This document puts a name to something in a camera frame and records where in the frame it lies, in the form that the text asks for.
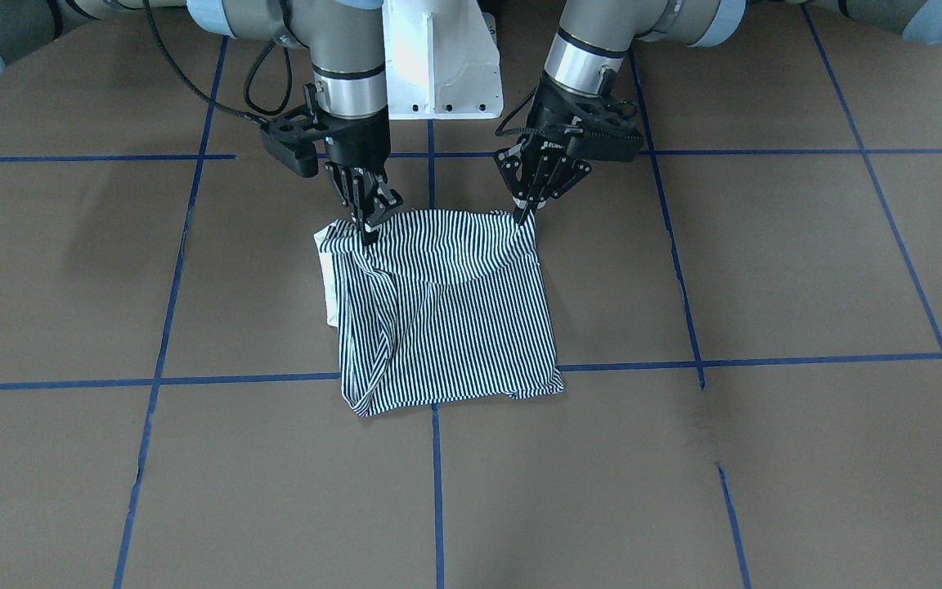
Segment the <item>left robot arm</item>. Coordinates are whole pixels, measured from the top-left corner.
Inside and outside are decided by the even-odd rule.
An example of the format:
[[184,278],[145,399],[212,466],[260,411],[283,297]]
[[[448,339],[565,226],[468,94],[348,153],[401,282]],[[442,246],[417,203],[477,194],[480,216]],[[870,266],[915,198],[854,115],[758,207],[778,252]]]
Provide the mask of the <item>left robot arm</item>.
[[612,94],[636,41],[713,47],[736,33],[747,1],[568,1],[536,86],[505,117],[497,137],[515,144],[493,154],[514,209],[526,224],[590,174],[593,163],[629,163],[643,148],[635,106]]

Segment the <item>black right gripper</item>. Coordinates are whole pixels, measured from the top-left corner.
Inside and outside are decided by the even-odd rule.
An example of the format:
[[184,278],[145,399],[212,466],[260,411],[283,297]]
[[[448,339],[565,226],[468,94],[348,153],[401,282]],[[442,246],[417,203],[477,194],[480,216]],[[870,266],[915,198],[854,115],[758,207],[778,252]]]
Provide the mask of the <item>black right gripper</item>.
[[361,119],[322,113],[326,126],[325,171],[341,204],[361,223],[361,243],[374,245],[381,224],[403,204],[388,185],[385,164],[390,156],[390,119],[386,110]]

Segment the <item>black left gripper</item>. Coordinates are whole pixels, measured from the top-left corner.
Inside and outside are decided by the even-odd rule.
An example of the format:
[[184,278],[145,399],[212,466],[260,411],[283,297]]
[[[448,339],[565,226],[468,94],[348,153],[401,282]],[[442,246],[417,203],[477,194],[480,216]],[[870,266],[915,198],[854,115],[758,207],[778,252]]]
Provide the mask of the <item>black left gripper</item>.
[[598,96],[580,96],[551,78],[539,79],[494,131],[516,139],[494,153],[513,198],[514,221],[526,224],[547,201],[587,178],[594,163],[634,160],[644,144],[636,115],[635,101],[612,96],[610,79],[604,79]]

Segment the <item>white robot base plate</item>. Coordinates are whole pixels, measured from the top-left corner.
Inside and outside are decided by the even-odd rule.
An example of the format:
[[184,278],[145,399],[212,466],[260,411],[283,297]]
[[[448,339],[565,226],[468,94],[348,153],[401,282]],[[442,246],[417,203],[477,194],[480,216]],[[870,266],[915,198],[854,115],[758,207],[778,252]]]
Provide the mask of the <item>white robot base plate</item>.
[[382,15],[391,120],[501,116],[495,22],[478,1],[385,1]]

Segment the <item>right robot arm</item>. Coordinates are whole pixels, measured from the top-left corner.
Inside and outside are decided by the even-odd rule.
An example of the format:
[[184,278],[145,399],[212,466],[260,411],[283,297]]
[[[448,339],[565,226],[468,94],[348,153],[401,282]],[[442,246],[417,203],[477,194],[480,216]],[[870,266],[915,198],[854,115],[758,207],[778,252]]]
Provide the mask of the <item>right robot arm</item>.
[[[199,90],[162,40],[155,16],[167,8],[183,8],[210,33],[264,43],[247,85],[272,50],[307,49],[314,78],[303,86],[303,104],[292,106],[285,96],[266,108],[245,96],[244,108],[232,108]],[[385,171],[392,146],[380,1],[0,1],[0,74],[85,24],[138,12],[187,89],[217,111],[257,124],[266,150],[301,178],[325,170],[363,245],[377,241],[379,227],[402,205]]]

